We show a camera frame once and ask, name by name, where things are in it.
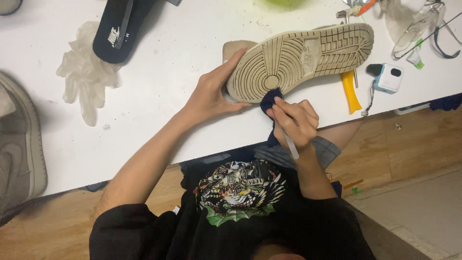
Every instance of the yellow tool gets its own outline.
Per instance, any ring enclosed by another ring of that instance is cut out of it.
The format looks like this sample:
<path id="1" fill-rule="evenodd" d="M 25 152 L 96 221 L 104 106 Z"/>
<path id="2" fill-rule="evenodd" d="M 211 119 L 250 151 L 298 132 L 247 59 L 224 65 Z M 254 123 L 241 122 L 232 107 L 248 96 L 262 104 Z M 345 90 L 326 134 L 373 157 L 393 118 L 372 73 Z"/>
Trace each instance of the yellow tool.
<path id="1" fill-rule="evenodd" d="M 353 114 L 356 110 L 362 109 L 361 104 L 358 102 L 358 98 L 356 97 L 356 93 L 354 92 L 353 76 L 354 70 L 340 73 L 340 77 L 342 77 L 343 88 L 345 89 L 346 98 L 348 99 L 348 104 L 350 105 L 350 114 Z"/>

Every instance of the table surface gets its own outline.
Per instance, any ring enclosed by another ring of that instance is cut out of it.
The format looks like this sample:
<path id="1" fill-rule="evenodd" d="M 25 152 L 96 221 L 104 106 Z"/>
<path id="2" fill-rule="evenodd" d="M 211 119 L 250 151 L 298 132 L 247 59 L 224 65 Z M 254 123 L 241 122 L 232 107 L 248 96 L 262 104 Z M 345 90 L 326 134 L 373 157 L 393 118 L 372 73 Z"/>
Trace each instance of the table surface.
<path id="1" fill-rule="evenodd" d="M 446 20 L 462 11 L 462 1 L 447 0 Z M 347 6 L 341 1 L 306 0 L 299 9 L 269 6 L 265 0 L 184 0 L 173 6 L 160 0 L 140 31 L 142 39 L 132 58 L 119 72 L 118 88 L 106 90 L 106 105 L 98 110 L 96 127 L 87 126 L 80 106 L 62 100 L 65 82 L 55 75 L 62 55 L 70 50 L 77 29 L 98 21 L 106 1 L 25 1 L 18 12 L 0 17 L 0 69 L 30 94 L 39 113 L 43 152 L 48 171 L 44 195 L 109 180 L 128 158 L 179 111 L 200 75 L 222 63 L 227 41 L 260 42 L 284 32 L 338 24 L 335 13 Z M 405 69 L 398 93 L 376 92 L 370 114 L 429 101 L 462 92 L 461 57 L 445 60 L 426 42 L 419 71 L 402 59 L 391 59 L 393 42 L 377 6 L 364 15 L 375 31 L 371 56 L 358 68 L 358 100 L 366 108 L 373 78 L 365 73 L 371 63 L 392 63 Z M 351 18 L 350 22 L 362 22 Z M 462 17 L 451 24 L 462 39 Z M 447 53 L 460 49 L 446 30 L 440 45 Z M 304 82 L 286 95 L 289 102 L 308 99 L 320 115 L 320 127 L 361 117 L 349 114 L 340 77 L 324 76 Z M 107 124 L 110 129 L 103 129 Z M 252 109 L 194 132 L 172 163 L 211 155 L 265 141 L 270 120 Z"/>

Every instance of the tread pattern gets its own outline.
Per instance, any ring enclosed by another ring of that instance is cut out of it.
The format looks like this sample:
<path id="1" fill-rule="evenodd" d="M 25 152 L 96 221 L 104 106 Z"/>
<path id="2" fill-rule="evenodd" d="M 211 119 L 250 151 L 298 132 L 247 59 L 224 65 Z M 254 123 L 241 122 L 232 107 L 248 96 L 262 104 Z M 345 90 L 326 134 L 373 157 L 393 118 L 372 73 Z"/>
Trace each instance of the tread pattern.
<path id="1" fill-rule="evenodd" d="M 275 36 L 244 55 L 228 80 L 228 93 L 248 103 L 260 102 L 277 87 L 285 94 L 313 77 L 357 68 L 371 54 L 373 43 L 373 30 L 367 24 Z"/>

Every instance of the black insole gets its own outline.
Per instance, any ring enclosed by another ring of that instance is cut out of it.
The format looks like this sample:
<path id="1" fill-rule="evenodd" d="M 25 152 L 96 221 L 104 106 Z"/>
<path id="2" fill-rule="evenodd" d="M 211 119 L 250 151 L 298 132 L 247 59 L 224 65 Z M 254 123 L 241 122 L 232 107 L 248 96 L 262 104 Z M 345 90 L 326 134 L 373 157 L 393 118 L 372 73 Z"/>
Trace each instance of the black insole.
<path id="1" fill-rule="evenodd" d="M 122 27 L 128 0 L 108 0 L 93 40 L 96 56 L 109 63 L 124 62 L 133 49 L 141 24 L 155 2 L 156 0 L 134 0 L 122 46 L 116 49 L 117 36 Z"/>

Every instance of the graphic print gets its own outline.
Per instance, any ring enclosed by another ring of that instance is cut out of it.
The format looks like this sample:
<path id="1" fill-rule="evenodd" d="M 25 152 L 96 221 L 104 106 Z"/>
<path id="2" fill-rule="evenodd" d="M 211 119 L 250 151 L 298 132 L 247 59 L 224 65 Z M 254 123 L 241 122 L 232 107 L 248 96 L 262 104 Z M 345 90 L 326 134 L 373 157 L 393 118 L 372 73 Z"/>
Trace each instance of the graphic print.
<path id="1" fill-rule="evenodd" d="M 194 190 L 198 210 L 219 227 L 228 220 L 267 216 L 286 190 L 281 174 L 265 160 L 228 162 L 202 179 Z"/>

